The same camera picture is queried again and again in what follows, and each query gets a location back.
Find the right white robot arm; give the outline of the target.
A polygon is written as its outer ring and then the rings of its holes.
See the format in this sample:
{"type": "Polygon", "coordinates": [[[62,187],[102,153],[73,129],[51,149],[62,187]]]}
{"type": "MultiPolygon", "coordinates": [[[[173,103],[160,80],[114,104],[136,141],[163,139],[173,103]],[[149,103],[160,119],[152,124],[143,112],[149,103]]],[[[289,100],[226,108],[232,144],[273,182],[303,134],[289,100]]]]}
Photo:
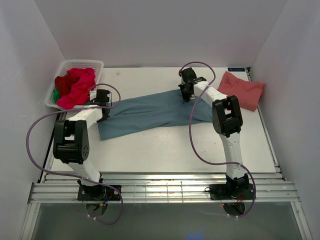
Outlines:
{"type": "Polygon", "coordinates": [[[185,102],[203,100],[212,107],[212,124],[219,135],[226,165],[226,183],[210,188],[212,194],[237,199],[249,188],[249,177],[242,167],[240,132],[243,118],[236,96],[226,96],[219,92],[204,77],[198,77],[189,67],[178,72],[181,83],[178,85],[185,102]]]}

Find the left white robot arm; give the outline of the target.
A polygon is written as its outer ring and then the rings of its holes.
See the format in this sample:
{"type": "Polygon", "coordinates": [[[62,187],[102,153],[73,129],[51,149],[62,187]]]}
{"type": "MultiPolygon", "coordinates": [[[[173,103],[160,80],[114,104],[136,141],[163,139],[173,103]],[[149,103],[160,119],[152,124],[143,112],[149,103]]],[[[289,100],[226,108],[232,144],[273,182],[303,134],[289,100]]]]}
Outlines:
{"type": "Polygon", "coordinates": [[[53,156],[73,170],[78,176],[82,191],[100,200],[106,195],[106,187],[100,184],[102,174],[88,159],[90,143],[88,129],[107,120],[110,110],[110,91],[98,89],[90,94],[90,105],[74,116],[58,120],[54,126],[53,156]]]}

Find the blue t shirt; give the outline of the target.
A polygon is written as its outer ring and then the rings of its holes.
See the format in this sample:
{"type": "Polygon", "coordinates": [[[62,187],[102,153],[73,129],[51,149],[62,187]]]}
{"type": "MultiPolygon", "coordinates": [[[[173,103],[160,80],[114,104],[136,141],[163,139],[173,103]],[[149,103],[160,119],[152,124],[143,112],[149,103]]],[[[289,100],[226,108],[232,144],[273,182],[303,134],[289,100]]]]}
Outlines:
{"type": "Polygon", "coordinates": [[[110,110],[109,118],[98,123],[100,140],[110,140],[158,127],[187,126],[210,123],[212,107],[200,99],[185,102],[180,90],[145,95],[121,100],[119,106],[110,110]]]}

